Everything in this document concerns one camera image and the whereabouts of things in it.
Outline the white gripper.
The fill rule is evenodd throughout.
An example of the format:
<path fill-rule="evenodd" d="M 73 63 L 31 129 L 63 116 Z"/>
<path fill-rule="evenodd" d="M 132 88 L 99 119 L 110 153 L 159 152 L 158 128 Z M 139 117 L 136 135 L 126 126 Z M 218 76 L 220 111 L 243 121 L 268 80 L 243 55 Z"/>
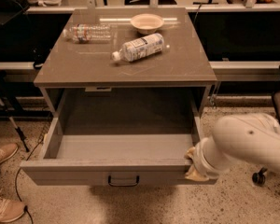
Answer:
<path fill-rule="evenodd" d="M 184 158 L 191 164 L 185 178 L 196 182 L 218 179 L 226 174 L 237 160 L 219 149 L 212 136 L 190 147 Z"/>

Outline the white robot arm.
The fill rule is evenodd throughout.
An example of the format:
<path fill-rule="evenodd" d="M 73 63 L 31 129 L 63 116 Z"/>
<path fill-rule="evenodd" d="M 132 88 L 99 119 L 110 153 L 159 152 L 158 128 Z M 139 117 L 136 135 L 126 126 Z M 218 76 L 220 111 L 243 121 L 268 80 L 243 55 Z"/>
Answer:
<path fill-rule="evenodd" d="M 192 165 L 185 178 L 193 181 L 218 179 L 239 161 L 280 174 L 280 124 L 265 113 L 222 117 L 186 157 Z"/>

